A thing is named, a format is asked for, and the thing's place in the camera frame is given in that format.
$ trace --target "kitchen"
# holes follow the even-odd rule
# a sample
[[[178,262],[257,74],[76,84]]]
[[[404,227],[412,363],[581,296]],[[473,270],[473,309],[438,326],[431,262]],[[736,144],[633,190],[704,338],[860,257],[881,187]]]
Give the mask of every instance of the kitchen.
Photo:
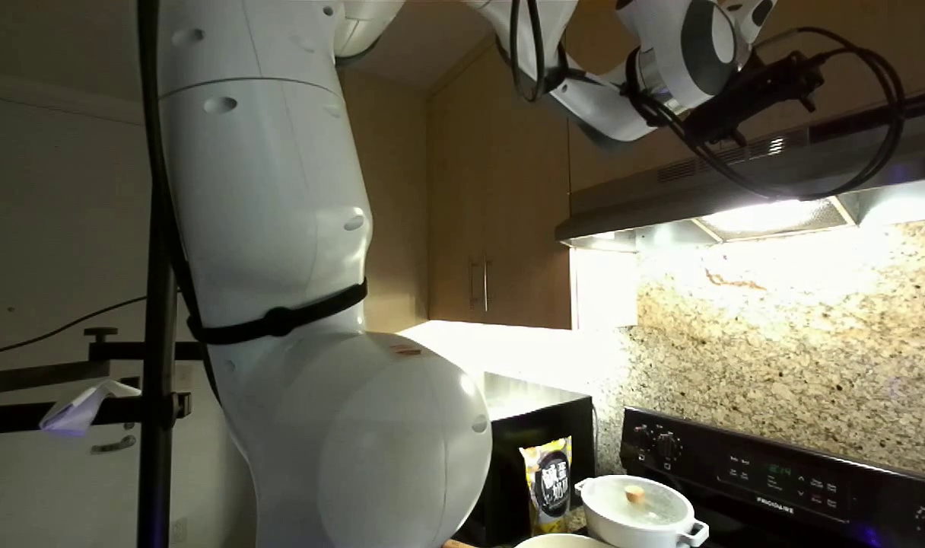
[[[588,38],[605,38],[605,33],[588,26],[599,22],[588,5],[570,35],[577,41],[570,46],[588,47]],[[894,3],[782,3],[771,31],[800,22],[879,47],[901,71],[908,90],[925,90],[925,3],[912,5],[912,11]],[[553,108],[520,104],[485,41],[445,76],[430,97],[366,74],[349,74],[348,79],[368,190],[376,209],[368,264],[373,288],[368,302],[370,327],[394,331],[421,320],[570,326],[570,252],[553,240],[553,227],[570,212],[570,190],[685,158],[680,145],[665,133],[628,149],[594,149]],[[831,100],[853,97],[842,84],[831,95],[831,79],[824,95],[824,115]],[[9,238],[9,247],[0,247],[0,341],[54,326],[78,312],[78,302],[104,305],[143,286],[145,205],[134,104],[104,104],[104,118],[123,118],[123,127],[104,123],[93,115],[66,115],[66,104],[72,100],[65,100],[65,111],[26,111],[17,104],[0,104],[0,158],[9,162],[3,163],[6,171],[0,168],[6,179],[0,187],[0,224],[9,222],[0,227]],[[118,145],[101,149],[96,158],[111,154],[108,149],[132,149],[132,154],[122,152],[123,158],[118,162],[101,162],[96,172],[86,168],[61,172],[50,168],[65,163],[61,158],[92,162],[93,154],[86,145],[76,149],[71,144],[96,145],[108,144],[108,133]],[[17,162],[17,152],[34,149],[40,154],[45,145],[50,145],[45,152],[50,163]],[[17,186],[48,172],[78,179],[86,187],[45,187],[50,194],[40,194],[40,181]],[[122,179],[122,186],[108,187],[101,181],[104,176]],[[101,205],[93,209],[104,212],[92,212],[92,206],[61,194],[89,194]],[[40,232],[76,240],[76,247],[58,252],[61,264],[48,262],[54,247],[40,240]],[[542,382],[594,392],[601,468],[616,462],[619,405],[637,405],[925,471],[925,312],[918,312],[925,309],[925,222],[645,252],[628,262],[627,286],[611,286],[623,297],[623,327],[608,341],[608,356],[594,356],[594,364],[590,360],[557,364],[542,360],[535,371],[526,371]],[[114,316],[111,326],[123,338],[140,338],[140,309]],[[520,341],[522,336],[535,341],[543,331],[518,331],[511,338]],[[78,338],[66,338],[0,364],[61,363],[78,360],[78,352]],[[526,344],[500,347],[494,356],[507,356],[511,363],[520,352],[530,352]],[[216,455],[207,458],[207,450],[194,443],[207,438],[211,448],[222,448],[226,442],[207,418],[198,408],[176,430],[176,458],[184,462],[184,474],[176,474],[176,496],[183,500],[176,505],[176,528],[183,528],[176,545],[219,545],[216,528],[222,527],[200,511],[200,501],[211,500],[204,484],[211,484],[211,471],[237,468],[226,458],[216,462]],[[126,513],[134,507],[126,500],[134,455],[123,453],[114,465],[118,471],[108,474],[118,474],[122,488],[105,493],[108,500],[118,496],[105,507]],[[9,520],[0,545],[21,545],[3,543],[17,540],[15,528],[17,523]]]

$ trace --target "white wall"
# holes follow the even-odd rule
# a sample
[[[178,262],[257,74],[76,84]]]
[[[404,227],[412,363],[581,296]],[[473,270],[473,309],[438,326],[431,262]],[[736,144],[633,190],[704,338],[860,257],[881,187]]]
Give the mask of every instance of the white wall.
[[[0,344],[48,331],[78,312],[143,296],[149,176],[134,104],[108,104],[40,84],[0,84]],[[89,326],[143,338],[143,307]],[[0,356],[0,367],[72,363],[81,327]],[[250,545],[252,493],[233,455],[222,410],[198,364],[178,387],[194,410],[176,425],[173,545]],[[66,396],[25,388],[0,403]],[[0,434],[0,545],[111,548],[134,545],[137,448],[92,453],[118,442],[104,425],[86,442],[40,431]]]

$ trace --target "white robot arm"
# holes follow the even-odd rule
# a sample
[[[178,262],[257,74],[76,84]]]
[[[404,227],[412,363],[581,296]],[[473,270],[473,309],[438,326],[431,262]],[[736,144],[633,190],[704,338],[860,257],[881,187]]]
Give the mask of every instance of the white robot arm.
[[[611,139],[651,131],[619,81],[574,76],[564,60],[574,0],[542,0],[535,17],[522,5],[518,23],[511,0],[464,3],[504,47],[518,41],[518,66],[543,76],[574,118]],[[491,465],[479,387],[421,344],[362,327],[370,206],[334,58],[366,50],[398,5],[162,10],[162,136],[194,336],[252,471],[257,548],[434,548],[464,520]],[[637,60],[642,88],[676,108],[732,71],[736,38],[710,0],[633,0],[619,17],[648,46]],[[704,38],[720,74],[695,66]]]

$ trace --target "kitchen cabinet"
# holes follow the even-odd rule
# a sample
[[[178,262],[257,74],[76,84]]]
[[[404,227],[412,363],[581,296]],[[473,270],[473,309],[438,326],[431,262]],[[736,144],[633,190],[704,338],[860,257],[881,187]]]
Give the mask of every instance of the kitchen cabinet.
[[[430,316],[570,326],[565,118],[485,46],[430,97]]]
[[[764,35],[776,35],[787,26],[828,26],[858,46],[876,47],[894,65],[908,95],[925,90],[925,0],[780,3],[764,26]],[[809,50],[809,46],[831,47],[831,41],[817,35],[800,35],[770,46],[761,54],[771,60],[792,47]],[[577,3],[565,33],[565,47],[588,71],[601,74],[623,60],[623,54],[637,47],[637,38],[616,23],[615,0],[588,0]],[[824,76],[828,81],[814,90],[817,111],[807,111],[798,104],[782,104],[751,118],[746,133],[780,133],[784,127],[881,104],[876,81],[853,58],[828,65]],[[599,186],[685,158],[692,154],[670,131],[656,131],[627,145],[594,145],[581,131],[571,131],[570,139],[571,187]]]
[[[373,212],[366,322],[398,331],[427,320],[427,97],[353,71],[339,81]]]

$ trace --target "black pole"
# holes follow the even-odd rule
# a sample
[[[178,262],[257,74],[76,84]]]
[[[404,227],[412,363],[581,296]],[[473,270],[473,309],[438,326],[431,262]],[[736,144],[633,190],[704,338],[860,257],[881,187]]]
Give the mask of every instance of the black pole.
[[[171,425],[173,425],[171,371],[173,371],[176,280],[171,270],[164,217],[171,217],[171,209],[162,206],[158,190],[152,190],[140,484],[137,484],[140,548],[166,548],[166,532],[171,532]]]

